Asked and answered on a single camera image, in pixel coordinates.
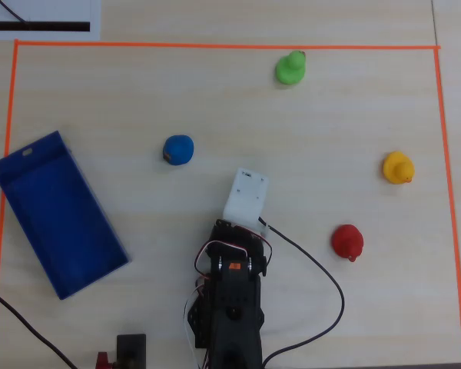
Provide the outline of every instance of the rubber duck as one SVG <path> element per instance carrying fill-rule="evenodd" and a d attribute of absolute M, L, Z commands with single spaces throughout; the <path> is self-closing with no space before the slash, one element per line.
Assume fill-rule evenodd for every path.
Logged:
<path fill-rule="evenodd" d="M 410 183 L 415 174 L 413 163 L 401 151 L 394 151 L 387 155 L 383 164 L 384 177 L 395 185 Z"/>
<path fill-rule="evenodd" d="M 331 246 L 338 256 L 354 262 L 363 249 L 363 237 L 351 224 L 339 226 L 331 236 Z"/>
<path fill-rule="evenodd" d="M 162 157 L 170 165 L 183 165 L 193 157 L 193 140 L 186 135 L 169 137 L 162 148 Z"/>
<path fill-rule="evenodd" d="M 296 50 L 280 58 L 275 68 L 278 81 L 284 85 L 295 85 L 306 74 L 306 54 Z"/>

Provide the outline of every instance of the orange tape border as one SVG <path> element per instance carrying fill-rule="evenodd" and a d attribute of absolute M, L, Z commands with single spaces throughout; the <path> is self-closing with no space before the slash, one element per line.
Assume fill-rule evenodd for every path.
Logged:
<path fill-rule="evenodd" d="M 439 98 L 439 116 L 443 136 L 444 160 L 446 163 L 447 189 L 449 194 L 449 209 L 453 229 L 454 258 L 456 263 L 456 280 L 458 287 L 459 319 L 461 325 L 461 257 L 456 223 L 456 207 L 454 205 L 453 180 L 449 160 L 449 145 L 447 142 L 446 116 L 444 111 L 443 87 L 440 77 L 439 45 L 227 45 L 201 43 L 170 43 L 170 42 L 37 42 L 14 40 L 12 55 L 12 72 L 8 93 L 7 126 L 5 130 L 4 156 L 8 156 L 12 128 L 12 109 L 14 105 L 15 76 L 17 74 L 17 57 L 19 45 L 28 46 L 60 46 L 60 47 L 129 47 L 129 48 L 206 48 L 206 49 L 241 49 L 241 50 L 433 50 L 436 69 L 437 94 Z M 5 194 L 0 197 L 0 266 L 2 262 L 2 239 L 5 221 Z"/>

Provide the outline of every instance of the wooden table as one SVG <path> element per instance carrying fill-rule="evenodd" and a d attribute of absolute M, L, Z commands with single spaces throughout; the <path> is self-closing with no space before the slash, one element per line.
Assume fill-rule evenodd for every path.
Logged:
<path fill-rule="evenodd" d="M 454 11 L 445 2 L 435 9 L 437 19 Z M 455 27 L 458 19 L 446 23 Z M 445 29 L 461 32 L 437 29 L 443 82 L 452 63 L 444 59 Z M 447 44 L 455 37 L 449 31 Z M 110 1 L 103 41 L 435 44 L 429 1 Z M 148 367 L 193 365 L 181 316 L 196 277 L 192 261 L 239 166 L 270 178 L 264 218 L 317 257 L 347 301 L 334 331 L 269 367 L 461 362 L 433 50 L 309 50 L 307 76 L 293 88 L 273 80 L 284 53 L 19 47 L 10 149 L 58 129 L 132 260 L 59 301 L 5 206 L 0 294 L 79 367 L 93 367 L 98 351 L 114 349 L 116 334 L 138 332 L 148 336 Z M 11 60 L 12 45 L 0 43 L 0 157 Z M 452 125 L 451 87 L 444 85 L 444 97 L 461 232 L 461 124 Z M 179 133 L 194 139 L 195 156 L 172 168 L 161 146 Z M 393 186 L 380 176 L 392 150 L 413 159 L 413 183 Z M 353 264 L 328 245 L 343 223 L 355 224 L 366 242 Z M 340 308 L 321 271 L 279 238 L 270 242 L 265 356 L 322 331 Z M 64 367 L 0 306 L 0 368 L 20 365 Z"/>

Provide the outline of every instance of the white wire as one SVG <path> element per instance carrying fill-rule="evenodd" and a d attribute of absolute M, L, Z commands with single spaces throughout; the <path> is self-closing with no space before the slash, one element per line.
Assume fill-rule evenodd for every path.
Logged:
<path fill-rule="evenodd" d="M 207 249 L 208 245 L 209 245 L 209 244 L 213 244 L 214 242 L 218 242 L 219 244 L 224 244 L 224 245 L 226 245 L 226 246 L 228 246 L 228 247 L 230 247 L 230 248 L 235 248 L 235 249 L 237 249 L 237 250 L 243 251 L 243 252 L 246 254 L 246 259 L 247 259 L 247 250 L 246 250 L 245 248 L 242 248 L 242 247 L 240 247 L 240 246 L 236 246 L 235 244 L 228 244 L 227 242 L 218 241 L 218 240 L 213 240 L 213 241 L 207 242 L 207 243 L 202 247 L 202 249 L 200 250 L 200 254 L 198 254 L 198 256 L 197 256 L 197 261 L 196 261 L 196 263 L 195 263 L 197 266 L 198 266 L 198 262 L 199 262 L 199 260 L 200 260 L 200 258 L 201 258 L 201 255 L 203 255 L 203 253 L 204 253 L 204 251 Z"/>
<path fill-rule="evenodd" d="M 271 254 L 272 254 L 271 244 L 270 244 L 270 242 L 268 242 L 268 240 L 267 240 L 265 237 L 263 237 L 263 236 L 262 236 L 261 234 L 259 234 L 259 233 L 256 233 L 256 232 L 253 231 L 252 229 L 243 227 L 242 225 L 236 225 L 236 227 L 245 229 L 246 231 L 248 231 L 248 232 L 254 234 L 256 237 L 258 237 L 259 239 L 261 239 L 265 244 L 267 244 L 268 247 L 269 247 L 269 249 L 270 249 L 270 256 L 268 257 L 268 260 L 270 260 Z"/>
<path fill-rule="evenodd" d="M 193 354 L 193 359 L 194 359 L 194 363 L 197 365 L 197 368 L 198 369 L 201 369 L 199 363 L 198 363 L 198 360 L 197 360 L 197 355 L 195 354 L 194 352 L 194 349 L 193 349 L 193 344 L 191 344 L 191 339 L 190 339 L 190 334 L 187 330 L 187 326 L 188 326 L 188 322 L 187 322 L 187 319 L 186 319 L 186 307 L 187 307 L 187 303 L 189 302 L 189 300 L 191 299 L 191 297 L 193 296 L 193 294 L 198 291 L 198 288 L 202 288 L 203 285 L 200 284 L 199 286 L 197 286 L 193 292 L 191 292 L 191 294 L 188 296 L 187 300 L 186 300 L 186 303 L 184 304 L 184 310 L 183 310 L 183 325 L 184 325 L 184 331 L 186 332 L 186 338 L 187 338 L 187 342 L 188 344 L 190 345 L 190 349 L 191 349 L 191 353 Z"/>

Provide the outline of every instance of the blue plastic tray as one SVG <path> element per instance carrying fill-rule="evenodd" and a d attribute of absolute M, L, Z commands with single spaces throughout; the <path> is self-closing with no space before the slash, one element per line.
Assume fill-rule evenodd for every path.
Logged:
<path fill-rule="evenodd" d="M 57 131 L 1 159 L 0 186 L 60 299 L 128 262 Z"/>

